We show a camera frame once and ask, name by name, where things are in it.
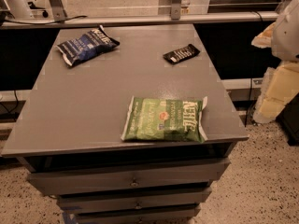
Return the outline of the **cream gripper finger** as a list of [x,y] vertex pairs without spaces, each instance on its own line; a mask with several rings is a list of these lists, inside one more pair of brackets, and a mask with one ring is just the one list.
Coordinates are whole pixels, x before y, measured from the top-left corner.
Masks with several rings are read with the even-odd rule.
[[268,67],[263,76],[253,120],[257,123],[275,120],[298,93],[299,63],[282,61],[277,68]]
[[274,22],[271,23],[261,33],[256,35],[251,41],[251,45],[260,49],[270,48],[275,25]]

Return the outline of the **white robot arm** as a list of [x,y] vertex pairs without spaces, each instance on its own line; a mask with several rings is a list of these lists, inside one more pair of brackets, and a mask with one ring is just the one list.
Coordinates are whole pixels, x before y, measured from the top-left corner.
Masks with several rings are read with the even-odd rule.
[[277,68],[266,70],[253,113],[255,122],[269,123],[299,93],[299,0],[291,0],[251,45],[270,48],[272,55],[281,60]]

